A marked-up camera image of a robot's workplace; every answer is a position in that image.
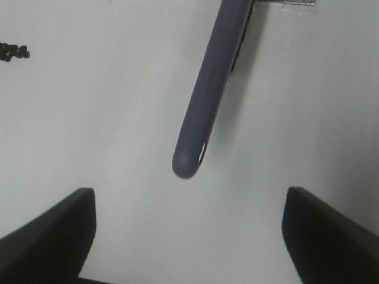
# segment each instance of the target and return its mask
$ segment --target white background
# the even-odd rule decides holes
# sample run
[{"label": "white background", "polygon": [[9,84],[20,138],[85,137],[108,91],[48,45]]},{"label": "white background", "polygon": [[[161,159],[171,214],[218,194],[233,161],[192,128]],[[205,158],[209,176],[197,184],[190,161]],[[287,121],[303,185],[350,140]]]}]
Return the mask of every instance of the white background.
[{"label": "white background", "polygon": [[256,4],[200,171],[171,157],[220,0],[2,0],[0,235],[76,188],[98,228],[82,276],[300,283],[289,186],[379,234],[379,2]]}]

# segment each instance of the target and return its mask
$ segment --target gray phone case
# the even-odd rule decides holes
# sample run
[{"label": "gray phone case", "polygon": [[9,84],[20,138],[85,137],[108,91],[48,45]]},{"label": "gray phone case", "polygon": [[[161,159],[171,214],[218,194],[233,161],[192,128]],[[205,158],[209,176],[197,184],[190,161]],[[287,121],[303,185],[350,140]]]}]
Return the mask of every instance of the gray phone case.
[{"label": "gray phone case", "polygon": [[223,0],[180,130],[172,168],[181,178],[197,172],[233,69],[253,0]]}]

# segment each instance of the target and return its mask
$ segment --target black object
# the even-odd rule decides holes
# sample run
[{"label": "black object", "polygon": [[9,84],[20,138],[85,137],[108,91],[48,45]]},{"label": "black object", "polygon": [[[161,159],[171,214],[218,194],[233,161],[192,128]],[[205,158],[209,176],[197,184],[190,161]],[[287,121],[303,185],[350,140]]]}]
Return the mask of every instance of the black object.
[{"label": "black object", "polygon": [[379,283],[379,238],[305,189],[289,189],[282,232],[304,284]]},{"label": "black object", "polygon": [[0,283],[100,283],[78,278],[95,231],[94,191],[78,189],[0,239]]},{"label": "black object", "polygon": [[21,46],[20,48],[16,44],[0,43],[0,60],[9,62],[12,57],[17,58],[29,58],[30,52],[27,46]]},{"label": "black object", "polygon": [[198,170],[230,72],[246,32],[253,0],[223,0],[172,158],[181,178]]},{"label": "black object", "polygon": [[30,52],[28,50],[23,52],[23,57],[24,58],[29,58],[30,57]]},{"label": "black object", "polygon": [[27,51],[28,47],[27,46],[20,46],[20,48],[18,49],[20,52],[25,52]]}]

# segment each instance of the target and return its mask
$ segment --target black plastic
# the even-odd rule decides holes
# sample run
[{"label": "black plastic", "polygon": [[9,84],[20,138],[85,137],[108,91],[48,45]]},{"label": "black plastic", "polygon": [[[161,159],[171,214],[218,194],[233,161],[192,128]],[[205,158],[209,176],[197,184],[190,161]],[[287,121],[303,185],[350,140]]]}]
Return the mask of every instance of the black plastic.
[{"label": "black plastic", "polygon": [[95,231],[94,191],[78,189],[0,239],[0,283],[101,283],[78,278]]},{"label": "black plastic", "polygon": [[282,231],[304,284],[379,283],[379,238],[305,189],[289,189]]}]

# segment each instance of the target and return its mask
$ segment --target white surface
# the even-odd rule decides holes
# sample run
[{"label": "white surface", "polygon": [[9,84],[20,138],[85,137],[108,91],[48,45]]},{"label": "white surface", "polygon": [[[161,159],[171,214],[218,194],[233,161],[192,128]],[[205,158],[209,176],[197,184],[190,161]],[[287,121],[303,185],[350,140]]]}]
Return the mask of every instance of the white surface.
[{"label": "white surface", "polygon": [[79,187],[98,229],[82,276],[300,283],[289,186],[379,233],[379,2],[257,4],[204,164],[171,171],[220,0],[2,0],[0,235]]}]

